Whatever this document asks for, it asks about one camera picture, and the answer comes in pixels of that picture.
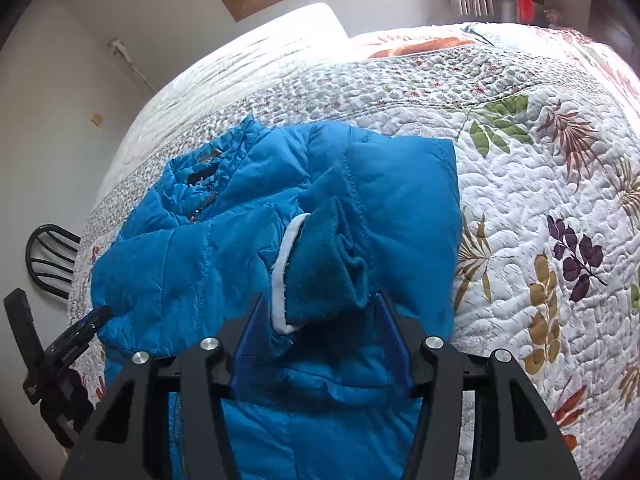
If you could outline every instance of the white elastic band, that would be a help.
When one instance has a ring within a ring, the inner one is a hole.
[[[288,325],[284,315],[284,271],[293,248],[293,242],[309,215],[310,213],[302,213],[296,216],[287,226],[282,237],[278,257],[273,264],[271,273],[271,325],[274,332],[282,335],[290,334],[300,328],[299,326]]]

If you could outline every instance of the dark furniture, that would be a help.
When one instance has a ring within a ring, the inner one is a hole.
[[[34,245],[36,242],[45,251],[48,251],[49,254],[42,252],[47,259],[34,257]],[[68,300],[69,293],[67,290],[44,282],[42,279],[47,278],[48,280],[71,285],[71,276],[74,273],[74,263],[76,262],[79,243],[79,236],[55,224],[44,224],[38,227],[31,233],[24,251],[27,272],[33,282],[42,290]]]

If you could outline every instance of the floral quilt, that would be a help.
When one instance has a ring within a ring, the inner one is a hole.
[[[609,89],[575,64],[483,44],[284,80],[172,137],[96,207],[70,321],[92,307],[92,261],[165,162],[249,113],[268,126],[334,119],[454,140],[464,229],[452,342],[475,354],[509,349],[583,478],[598,478],[640,416],[640,132]],[[97,400],[97,341],[78,369]],[[468,476],[472,435],[471,395],[457,478]]]

